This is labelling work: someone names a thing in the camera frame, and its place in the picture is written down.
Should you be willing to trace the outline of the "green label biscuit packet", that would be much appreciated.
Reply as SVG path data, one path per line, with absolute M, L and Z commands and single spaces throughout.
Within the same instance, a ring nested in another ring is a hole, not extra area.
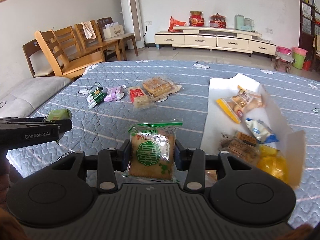
M 135 124 L 130 127 L 130 161 L 127 175 L 131 177 L 174 179 L 176 131 L 181 121 Z

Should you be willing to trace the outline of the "light green snack packet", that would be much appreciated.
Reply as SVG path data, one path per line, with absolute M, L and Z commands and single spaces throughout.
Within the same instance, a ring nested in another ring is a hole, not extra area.
M 71 120 L 72 114 L 68 109 L 55 109 L 51 110 L 45 117 L 45 121 L 56 121 L 56 120 Z

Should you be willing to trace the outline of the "purple snack packet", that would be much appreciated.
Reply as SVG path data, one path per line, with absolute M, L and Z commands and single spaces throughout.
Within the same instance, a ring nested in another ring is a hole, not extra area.
M 108 88 L 104 102 L 118 101 L 122 99 L 125 96 L 125 89 L 125 85 Z

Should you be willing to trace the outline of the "brown cookie clear packet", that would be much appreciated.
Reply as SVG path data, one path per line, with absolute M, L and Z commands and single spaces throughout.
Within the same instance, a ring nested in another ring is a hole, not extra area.
M 237 139 L 235 134 L 221 134 L 219 151 L 229 152 L 252 165 L 256 165 L 260 157 L 258 144 L 255 147 L 248 145 Z

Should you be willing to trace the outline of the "green white snack packet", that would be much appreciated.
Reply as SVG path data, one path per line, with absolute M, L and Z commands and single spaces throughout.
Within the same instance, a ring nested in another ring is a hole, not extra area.
M 92 109 L 96 105 L 100 104 L 103 102 L 104 98 L 106 98 L 107 94 L 103 92 L 102 87 L 97 87 L 93 92 L 89 94 L 87 97 L 87 103 L 89 109 Z

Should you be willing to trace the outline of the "yellow snack packet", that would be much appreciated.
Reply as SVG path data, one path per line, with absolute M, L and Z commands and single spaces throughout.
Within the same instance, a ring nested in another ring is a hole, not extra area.
M 281 151 L 267 145 L 260 145 L 259 150 L 257 168 L 288 184 L 289 168 Z

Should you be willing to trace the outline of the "grey sofa cushion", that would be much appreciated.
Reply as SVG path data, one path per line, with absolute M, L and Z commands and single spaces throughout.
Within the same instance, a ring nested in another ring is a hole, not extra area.
M 23 80 L 1 98 L 1 117 L 28 117 L 70 83 L 69 78 L 55 76 Z

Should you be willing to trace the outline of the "brown padded chair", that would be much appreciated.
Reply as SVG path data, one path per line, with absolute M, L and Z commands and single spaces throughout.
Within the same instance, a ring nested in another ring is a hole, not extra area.
M 24 44 L 22 49 L 32 77 L 54 76 L 51 66 L 45 61 L 44 54 L 35 39 Z

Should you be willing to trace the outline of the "clear bread pack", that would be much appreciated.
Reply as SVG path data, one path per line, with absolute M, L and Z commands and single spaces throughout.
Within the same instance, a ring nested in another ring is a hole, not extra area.
M 151 77 L 142 82 L 143 88 L 147 91 L 152 101 L 158 101 L 175 94 L 182 88 L 166 76 Z

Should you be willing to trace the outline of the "blue white snack packet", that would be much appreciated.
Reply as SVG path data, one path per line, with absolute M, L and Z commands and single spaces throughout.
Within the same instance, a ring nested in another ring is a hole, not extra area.
M 247 128 L 261 144 L 278 142 L 278 138 L 263 121 L 247 118 L 245 120 Z

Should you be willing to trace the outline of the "dark chair with box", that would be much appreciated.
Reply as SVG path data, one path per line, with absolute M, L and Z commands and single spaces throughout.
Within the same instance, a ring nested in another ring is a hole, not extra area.
M 119 43 L 119 48 L 122 52 L 124 60 L 127 60 L 125 44 L 128 41 L 131 41 L 135 55 L 138 56 L 138 49 L 134 33 L 125 33 L 123 25 L 119 24 L 118 22 L 113 22 L 111 17 L 101 18 L 96 20 L 96 22 L 104 41 L 116 40 Z

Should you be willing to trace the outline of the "red plastic bag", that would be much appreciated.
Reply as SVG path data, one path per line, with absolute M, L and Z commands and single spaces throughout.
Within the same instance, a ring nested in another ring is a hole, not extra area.
M 181 22 L 178 21 L 176 19 L 174 19 L 172 16 L 169 20 L 169 28 L 168 28 L 168 32 L 177 32 L 176 29 L 174 29 L 174 27 L 183 27 L 185 26 L 187 23 L 186 22 Z

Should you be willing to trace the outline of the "red gift box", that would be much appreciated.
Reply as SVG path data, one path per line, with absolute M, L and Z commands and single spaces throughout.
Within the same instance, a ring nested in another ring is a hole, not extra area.
M 209 26 L 212 28 L 227 28 L 226 16 L 220 14 L 210 15 Z

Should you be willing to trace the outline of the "pink basin on stool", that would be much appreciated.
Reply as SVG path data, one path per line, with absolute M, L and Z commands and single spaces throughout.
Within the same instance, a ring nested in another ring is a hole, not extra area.
M 279 71 L 281 67 L 284 67 L 286 73 L 289 73 L 295 59 L 291 55 L 291 49 L 286 47 L 277 46 L 275 53 L 274 69 Z

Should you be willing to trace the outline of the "dark wooden display shelf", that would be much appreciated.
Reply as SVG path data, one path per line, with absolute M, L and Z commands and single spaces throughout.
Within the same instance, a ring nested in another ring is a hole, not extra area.
M 319 73 L 319 49 L 316 49 L 316 36 L 319 35 L 319 0 L 299 0 L 299 5 L 299 47 L 307 50 L 306 58 L 311 61 L 310 70 Z

